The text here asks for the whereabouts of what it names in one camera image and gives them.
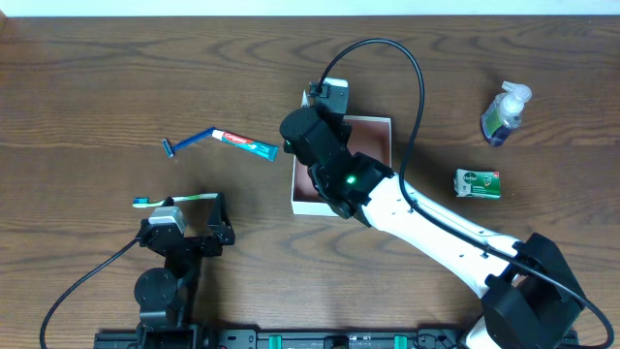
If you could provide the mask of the cream box with pink inside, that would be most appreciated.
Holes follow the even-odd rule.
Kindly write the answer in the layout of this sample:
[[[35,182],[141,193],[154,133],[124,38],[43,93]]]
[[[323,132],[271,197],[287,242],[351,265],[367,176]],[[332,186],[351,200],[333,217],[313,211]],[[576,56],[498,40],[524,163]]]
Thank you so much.
[[[352,126],[352,134],[348,141],[349,150],[369,155],[380,160],[388,167],[392,166],[391,156],[391,119],[378,116],[345,115],[343,118]],[[336,217],[328,204],[322,201],[314,187],[308,168],[296,157],[293,160],[293,179],[291,205],[294,215]]]

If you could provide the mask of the green Dettol soap box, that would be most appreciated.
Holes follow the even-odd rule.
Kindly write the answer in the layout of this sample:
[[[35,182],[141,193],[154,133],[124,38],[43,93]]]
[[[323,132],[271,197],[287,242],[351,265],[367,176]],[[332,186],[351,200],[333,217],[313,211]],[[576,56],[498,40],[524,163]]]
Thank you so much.
[[[459,198],[499,200],[501,181],[499,172],[480,172],[457,169],[454,175],[454,191]]]

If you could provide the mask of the clear blue soap pump bottle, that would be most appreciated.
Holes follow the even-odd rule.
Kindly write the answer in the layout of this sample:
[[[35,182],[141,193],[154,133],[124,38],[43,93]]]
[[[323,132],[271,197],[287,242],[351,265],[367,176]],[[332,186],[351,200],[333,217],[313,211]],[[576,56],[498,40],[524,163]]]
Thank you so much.
[[[502,145],[521,126],[525,104],[532,98],[532,90],[524,84],[504,81],[502,89],[480,117],[483,137],[491,146]]]

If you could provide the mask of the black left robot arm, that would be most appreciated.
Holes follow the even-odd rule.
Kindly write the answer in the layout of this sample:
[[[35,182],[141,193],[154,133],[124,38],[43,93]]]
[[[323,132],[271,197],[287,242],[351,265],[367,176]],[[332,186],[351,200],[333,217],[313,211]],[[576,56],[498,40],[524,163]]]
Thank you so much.
[[[187,221],[175,199],[168,197],[140,222],[139,246],[165,259],[161,268],[145,271],[134,295],[139,304],[138,348],[207,348],[213,340],[191,322],[204,258],[218,257],[234,244],[235,233],[222,193],[204,194],[213,203],[206,233],[185,235]]]

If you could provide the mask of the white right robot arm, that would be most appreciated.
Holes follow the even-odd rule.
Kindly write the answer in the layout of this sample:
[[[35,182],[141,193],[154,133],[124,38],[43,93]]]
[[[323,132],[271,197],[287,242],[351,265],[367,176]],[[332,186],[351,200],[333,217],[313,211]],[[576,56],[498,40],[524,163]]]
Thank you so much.
[[[395,171],[347,147],[352,127],[306,107],[280,125],[285,149],[306,166],[338,216],[392,234],[446,267],[481,300],[466,348],[559,348],[583,311],[584,294],[558,246],[487,230],[421,195]]]

